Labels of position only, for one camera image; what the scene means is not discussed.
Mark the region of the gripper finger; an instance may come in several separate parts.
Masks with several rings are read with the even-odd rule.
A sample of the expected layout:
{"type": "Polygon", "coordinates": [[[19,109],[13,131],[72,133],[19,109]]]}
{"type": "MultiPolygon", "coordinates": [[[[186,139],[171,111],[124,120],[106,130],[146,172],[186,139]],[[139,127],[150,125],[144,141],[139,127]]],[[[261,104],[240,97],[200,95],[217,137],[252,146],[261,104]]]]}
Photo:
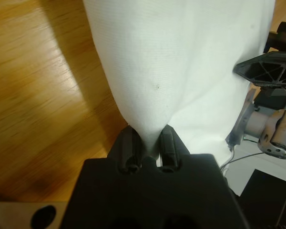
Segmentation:
{"type": "Polygon", "coordinates": [[[119,137],[121,137],[117,155],[119,171],[122,174],[133,175],[141,167],[141,138],[131,126],[124,128],[119,137]]]}
{"type": "Polygon", "coordinates": [[[161,170],[175,172],[181,167],[181,156],[190,152],[173,127],[166,125],[160,133],[161,170]]]}

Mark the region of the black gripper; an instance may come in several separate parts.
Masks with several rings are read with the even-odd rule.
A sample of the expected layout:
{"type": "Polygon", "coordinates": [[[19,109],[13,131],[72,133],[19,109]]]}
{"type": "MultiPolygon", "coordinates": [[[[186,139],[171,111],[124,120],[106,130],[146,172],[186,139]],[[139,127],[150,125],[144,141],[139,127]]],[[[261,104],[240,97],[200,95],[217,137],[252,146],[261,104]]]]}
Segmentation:
{"type": "Polygon", "coordinates": [[[238,63],[233,71],[256,85],[256,111],[286,109],[286,52],[262,54],[238,63]]]}

